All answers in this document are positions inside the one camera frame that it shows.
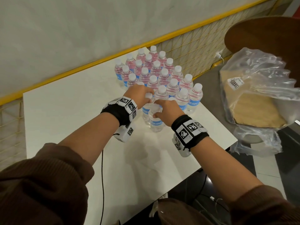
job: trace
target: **sleeve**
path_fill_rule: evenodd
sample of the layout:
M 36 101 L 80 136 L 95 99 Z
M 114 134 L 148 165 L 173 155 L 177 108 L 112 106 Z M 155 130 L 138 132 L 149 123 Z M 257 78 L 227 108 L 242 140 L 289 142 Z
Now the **sleeve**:
M 0 224 L 83 224 L 93 175 L 69 147 L 45 144 L 0 172 Z
M 267 185 L 250 190 L 229 208 L 232 224 L 300 224 L 300 208 Z

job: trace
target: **bottle cap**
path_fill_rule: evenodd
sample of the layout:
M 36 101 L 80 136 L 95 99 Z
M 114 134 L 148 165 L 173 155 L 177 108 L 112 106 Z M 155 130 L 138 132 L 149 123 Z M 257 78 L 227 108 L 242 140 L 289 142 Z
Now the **bottle cap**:
M 150 51 L 151 51 L 151 52 L 155 52 L 155 51 L 156 51 L 156 46 L 151 46 L 151 47 L 150 47 Z
M 182 88 L 180 91 L 179 91 L 179 94 L 181 95 L 181 96 L 186 96 L 187 94 L 188 94 L 188 90 L 187 90 L 187 88 Z
M 140 55 L 143 55 L 145 52 L 144 52 L 144 49 L 143 48 L 140 48 L 139 50 L 138 50 L 138 53 L 140 54 Z
M 178 85 L 178 80 L 175 79 L 175 78 L 171 79 L 170 85 L 171 85 L 172 87 L 175 87 L 176 85 Z
M 135 66 L 136 67 L 142 67 L 143 66 L 142 60 L 136 60 Z
M 123 72 L 125 72 L 125 73 L 129 72 L 129 66 L 128 66 L 128 65 L 123 65 L 123 66 L 122 66 L 122 70 L 123 70 Z
M 158 87 L 158 92 L 160 93 L 160 94 L 165 94 L 165 92 L 166 92 L 166 87 L 164 86 L 164 85 L 160 85 L 159 87 Z
M 182 71 L 182 67 L 180 65 L 175 66 L 175 71 L 180 73 Z
M 150 93 L 150 92 L 147 92 L 147 93 L 145 94 L 145 98 L 152 99 L 152 97 L 153 97 L 153 95 L 152 95 L 152 93 Z
M 193 79 L 193 76 L 190 74 L 185 75 L 185 82 L 191 82 Z
M 167 64 L 172 65 L 173 64 L 173 59 L 172 58 L 167 58 Z
M 159 67 L 160 67 L 160 61 L 155 61 L 155 62 L 153 62 L 153 66 L 154 66 L 155 68 L 159 68 Z
M 169 71 L 168 71 L 167 69 L 163 68 L 163 69 L 161 70 L 161 75 L 162 75 L 163 77 L 167 77 L 167 76 L 169 76 Z
M 160 58 L 165 58 L 165 57 L 166 57 L 166 52 L 161 51 L 161 52 L 159 53 L 159 57 L 160 57 Z
M 194 91 L 201 92 L 202 90 L 202 84 L 196 83 L 193 87 Z
M 117 58 L 117 59 L 115 60 L 115 64 L 116 64 L 116 65 L 122 65 L 121 59 Z
M 146 60 L 148 60 L 148 61 L 152 60 L 152 55 L 151 54 L 146 54 Z
M 157 76 L 150 76 L 150 83 L 154 84 L 157 81 Z
M 150 109 L 152 113 L 160 112 L 160 106 L 156 103 L 154 103 Z
M 129 80 L 135 81 L 137 79 L 137 76 L 134 73 L 129 74 Z
M 148 73 L 149 73 L 148 68 L 143 67 L 143 68 L 142 68 L 142 75 L 146 76 L 146 75 L 148 75 Z
M 127 59 L 129 59 L 129 60 L 133 59 L 133 56 L 132 56 L 132 54 L 131 54 L 131 53 L 129 53 L 129 54 L 126 54 L 126 57 L 127 57 Z

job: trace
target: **hand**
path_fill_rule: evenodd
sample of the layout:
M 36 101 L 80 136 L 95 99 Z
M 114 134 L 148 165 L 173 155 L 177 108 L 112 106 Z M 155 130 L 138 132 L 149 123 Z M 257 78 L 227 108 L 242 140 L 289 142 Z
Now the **hand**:
M 153 114 L 153 117 L 160 118 L 169 127 L 178 117 L 184 115 L 175 100 L 156 100 L 154 103 L 161 105 L 163 111 Z
M 131 98 L 137 104 L 137 108 L 141 109 L 146 103 L 151 103 L 151 99 L 145 98 L 145 94 L 147 92 L 152 93 L 154 95 L 153 89 L 149 87 L 145 87 L 143 85 L 133 85 L 128 88 L 125 92 L 124 96 Z

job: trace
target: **person's left hand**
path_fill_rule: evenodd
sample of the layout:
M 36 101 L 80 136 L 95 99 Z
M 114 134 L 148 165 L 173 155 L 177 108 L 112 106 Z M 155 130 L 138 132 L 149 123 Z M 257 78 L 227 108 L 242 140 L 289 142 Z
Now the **person's left hand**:
M 151 103 L 151 99 L 145 98 L 145 94 L 147 92 L 150 92 L 152 95 L 154 95 L 153 89 L 136 84 L 128 88 L 124 96 L 134 100 L 137 104 L 137 108 L 141 109 L 146 103 Z

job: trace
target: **person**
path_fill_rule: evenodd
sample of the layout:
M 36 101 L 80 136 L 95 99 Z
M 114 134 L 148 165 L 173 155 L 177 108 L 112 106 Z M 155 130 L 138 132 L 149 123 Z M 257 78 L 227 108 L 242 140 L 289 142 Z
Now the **person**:
M 154 91 L 134 85 L 124 96 L 140 109 L 150 102 L 146 93 Z M 155 103 L 163 110 L 154 116 L 169 127 L 183 117 L 190 120 L 175 101 Z M 0 224 L 84 223 L 85 185 L 94 175 L 92 165 L 123 122 L 120 117 L 124 114 L 120 116 L 112 110 L 113 105 L 109 107 L 60 143 L 46 143 L 33 158 L 0 172 Z M 233 224 L 300 224 L 298 207 L 277 189 L 264 185 L 205 134 L 190 151 L 228 204 Z M 157 215 L 162 224 L 211 224 L 195 209 L 174 199 L 159 200 Z

